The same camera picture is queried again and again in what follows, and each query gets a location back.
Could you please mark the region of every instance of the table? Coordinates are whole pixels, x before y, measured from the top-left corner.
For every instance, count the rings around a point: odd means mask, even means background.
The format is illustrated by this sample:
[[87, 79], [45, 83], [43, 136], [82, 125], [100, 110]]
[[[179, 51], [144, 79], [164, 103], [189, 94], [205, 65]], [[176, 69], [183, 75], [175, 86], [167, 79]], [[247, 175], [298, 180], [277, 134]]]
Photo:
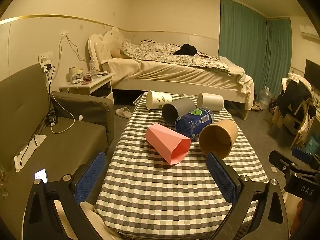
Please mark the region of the table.
[[[171, 94], [173, 100], [197, 96]], [[148, 143], [145, 133], [164, 122], [161, 110], [149, 111], [147, 93], [135, 100], [130, 117], [110, 162], [95, 210], [106, 226], [133, 239], [207, 239], [225, 218], [227, 203], [206, 166], [198, 137], [181, 163], [169, 165]], [[223, 108], [214, 121], [233, 120]], [[268, 178], [248, 140], [238, 128], [231, 153], [224, 159], [239, 175], [254, 181]], [[252, 218], [252, 202], [245, 222]]]
[[109, 73], [105, 76], [98, 77], [93, 79], [89, 84], [83, 85], [82, 83], [72, 84], [70, 82], [65, 83], [59, 87], [60, 92], [68, 92], [74, 94], [88, 95], [90, 96], [95, 90], [101, 88], [104, 85], [109, 86], [111, 93], [106, 96], [114, 103], [113, 92], [112, 92], [112, 73]]

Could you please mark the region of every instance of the plastic water bottle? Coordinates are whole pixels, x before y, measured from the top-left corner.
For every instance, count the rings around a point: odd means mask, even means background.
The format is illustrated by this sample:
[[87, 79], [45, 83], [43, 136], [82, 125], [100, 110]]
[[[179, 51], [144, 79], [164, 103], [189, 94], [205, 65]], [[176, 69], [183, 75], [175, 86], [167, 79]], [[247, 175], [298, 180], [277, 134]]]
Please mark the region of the plastic water bottle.
[[272, 93], [270, 92], [270, 89], [268, 87], [264, 87], [264, 89], [261, 90], [260, 92], [260, 98], [259, 98], [259, 102], [261, 104], [262, 109], [264, 110], [268, 109], [271, 98], [272, 98]]
[[90, 59], [89, 66], [90, 66], [90, 76], [91, 76], [91, 79], [97, 78], [96, 61], [94, 60], [93, 57], [91, 57], [91, 59]]
[[176, 131], [191, 139], [196, 137], [204, 127], [214, 121], [213, 112], [206, 108], [198, 108], [180, 116], [175, 122]]

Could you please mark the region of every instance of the gray cup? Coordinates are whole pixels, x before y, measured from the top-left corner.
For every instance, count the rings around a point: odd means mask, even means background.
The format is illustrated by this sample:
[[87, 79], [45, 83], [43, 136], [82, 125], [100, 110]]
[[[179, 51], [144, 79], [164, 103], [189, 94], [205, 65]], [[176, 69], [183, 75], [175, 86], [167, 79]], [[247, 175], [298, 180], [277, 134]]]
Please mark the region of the gray cup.
[[182, 98], [165, 104], [162, 107], [162, 117], [168, 125], [174, 126], [179, 116], [190, 113], [195, 109], [196, 105], [190, 98]]

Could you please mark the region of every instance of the blue gripper pad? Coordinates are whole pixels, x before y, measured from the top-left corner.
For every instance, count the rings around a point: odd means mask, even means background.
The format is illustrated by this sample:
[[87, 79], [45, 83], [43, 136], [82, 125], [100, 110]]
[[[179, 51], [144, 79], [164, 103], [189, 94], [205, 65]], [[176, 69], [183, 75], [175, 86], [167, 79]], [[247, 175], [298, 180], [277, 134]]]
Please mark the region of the blue gripper pad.
[[75, 201], [77, 204], [87, 200], [105, 165], [106, 155], [100, 152], [76, 184]]
[[295, 147], [292, 149], [292, 156], [301, 160], [305, 164], [310, 164], [312, 161], [312, 155], [310, 153], [307, 153], [307, 152], [299, 149], [298, 147]]
[[206, 164], [207, 168], [217, 184], [222, 196], [225, 201], [235, 204], [238, 198], [238, 189], [233, 180], [229, 177], [228, 172], [226, 171], [226, 164], [221, 160], [221, 164], [218, 162], [215, 156], [212, 153], [208, 153]]

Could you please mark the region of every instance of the gray sofa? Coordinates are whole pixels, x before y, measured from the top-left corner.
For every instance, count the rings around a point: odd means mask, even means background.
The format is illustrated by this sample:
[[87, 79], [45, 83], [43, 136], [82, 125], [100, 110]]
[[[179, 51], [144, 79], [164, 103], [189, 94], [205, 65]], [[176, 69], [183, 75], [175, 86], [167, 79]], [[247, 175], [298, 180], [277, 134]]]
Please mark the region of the gray sofa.
[[[106, 152], [113, 140], [113, 103], [110, 99], [53, 92], [56, 100], [74, 115], [75, 124], [61, 134], [54, 134], [44, 126], [38, 134], [46, 135], [46, 139], [26, 165], [16, 172], [13, 157], [28, 144], [48, 112], [45, 78], [37, 64], [0, 82], [0, 167], [9, 173], [9, 181], [4, 184], [8, 196], [0, 197], [0, 217], [16, 239], [21, 239], [22, 218], [35, 172], [46, 169], [48, 181], [59, 180], [65, 174], [73, 174], [97, 152]], [[53, 129], [62, 131], [73, 119], [55, 102], [54, 108], [59, 121]], [[78, 120], [79, 115], [83, 116], [82, 121]], [[101, 184], [100, 180], [100, 186], [92, 195], [98, 196]]]

